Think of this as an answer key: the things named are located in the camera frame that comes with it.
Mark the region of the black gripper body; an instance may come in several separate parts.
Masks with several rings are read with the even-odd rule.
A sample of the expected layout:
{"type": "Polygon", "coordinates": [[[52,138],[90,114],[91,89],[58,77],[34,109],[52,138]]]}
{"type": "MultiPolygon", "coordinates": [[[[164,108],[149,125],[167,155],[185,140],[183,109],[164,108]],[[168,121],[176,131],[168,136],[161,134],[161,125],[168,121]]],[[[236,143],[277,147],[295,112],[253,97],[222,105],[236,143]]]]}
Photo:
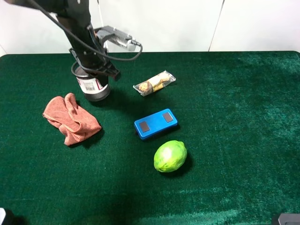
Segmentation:
{"type": "Polygon", "coordinates": [[[72,73],[110,73],[110,60],[105,47],[100,50],[104,56],[90,50],[76,51],[72,47],[69,52],[75,59],[71,66],[72,73]]]}

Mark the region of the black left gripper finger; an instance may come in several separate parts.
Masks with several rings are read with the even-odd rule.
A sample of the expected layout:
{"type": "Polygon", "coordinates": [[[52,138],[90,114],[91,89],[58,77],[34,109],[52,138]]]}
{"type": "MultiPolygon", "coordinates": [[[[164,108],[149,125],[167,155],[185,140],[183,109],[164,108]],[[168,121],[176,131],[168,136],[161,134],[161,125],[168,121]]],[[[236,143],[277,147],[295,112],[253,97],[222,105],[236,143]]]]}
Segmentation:
{"type": "Polygon", "coordinates": [[[102,87],[105,87],[108,84],[108,73],[106,71],[96,71],[95,77],[102,87]]]}

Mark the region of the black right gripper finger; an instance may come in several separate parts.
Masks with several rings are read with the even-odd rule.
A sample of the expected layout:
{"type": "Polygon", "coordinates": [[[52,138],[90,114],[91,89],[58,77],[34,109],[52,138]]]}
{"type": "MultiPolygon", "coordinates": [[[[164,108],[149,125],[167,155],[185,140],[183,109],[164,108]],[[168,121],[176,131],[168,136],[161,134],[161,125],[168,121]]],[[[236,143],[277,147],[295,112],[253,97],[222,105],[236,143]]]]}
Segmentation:
{"type": "Polygon", "coordinates": [[[118,81],[120,79],[120,70],[118,70],[110,61],[103,65],[103,74],[118,81]]]}

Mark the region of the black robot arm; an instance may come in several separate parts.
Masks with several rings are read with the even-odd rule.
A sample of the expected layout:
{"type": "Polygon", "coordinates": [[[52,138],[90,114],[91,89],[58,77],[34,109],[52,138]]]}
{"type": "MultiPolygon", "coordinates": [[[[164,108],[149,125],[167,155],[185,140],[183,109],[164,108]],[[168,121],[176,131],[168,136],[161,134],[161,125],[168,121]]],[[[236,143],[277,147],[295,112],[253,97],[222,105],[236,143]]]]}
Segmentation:
{"type": "Polygon", "coordinates": [[[87,0],[7,0],[6,3],[40,10],[66,34],[78,71],[108,83],[108,78],[120,78],[120,71],[110,62],[104,42],[96,36],[91,25],[87,0]]]}

